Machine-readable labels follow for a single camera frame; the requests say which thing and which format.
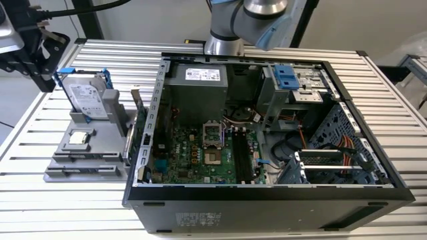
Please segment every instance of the white power supply label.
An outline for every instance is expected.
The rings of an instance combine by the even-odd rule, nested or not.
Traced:
[[[107,118],[105,108],[97,89],[91,85],[69,84],[71,94],[81,113],[91,118]]]
[[[220,81],[220,70],[188,68],[186,70],[186,80]]]

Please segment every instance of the motherboard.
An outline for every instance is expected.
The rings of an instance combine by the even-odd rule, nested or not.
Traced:
[[[264,169],[256,134],[252,131],[176,127],[172,130],[172,148],[167,157],[155,160],[152,182],[163,184],[236,184],[242,183],[242,165],[247,184],[266,184]],[[243,152],[234,145],[244,140]]]

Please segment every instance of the ram slot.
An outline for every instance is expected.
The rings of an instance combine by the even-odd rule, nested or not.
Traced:
[[[250,184],[252,180],[252,167],[246,132],[235,131],[232,133],[232,156],[236,183],[246,182]]]

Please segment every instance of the power supply label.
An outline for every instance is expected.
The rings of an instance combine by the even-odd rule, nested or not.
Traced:
[[[92,119],[107,118],[105,108],[97,89],[91,85],[69,84],[71,94],[77,108]]]
[[[220,81],[220,70],[188,68],[186,70],[186,80]]]
[[[180,227],[215,227],[220,225],[220,212],[178,212],[176,223]]]

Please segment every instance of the aluminum profile table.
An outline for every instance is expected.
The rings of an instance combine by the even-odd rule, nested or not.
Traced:
[[[135,108],[139,85],[150,104],[162,52],[202,53],[200,44],[144,44],[88,40],[76,44],[61,67],[111,71],[120,102]],[[246,56],[330,61],[416,202],[352,232],[292,235],[180,234],[166,239],[427,239],[427,123],[368,57],[355,51],[246,47]],[[43,173],[69,124],[61,89],[40,93],[0,147],[0,239],[158,239],[121,206],[125,183],[45,183]]]

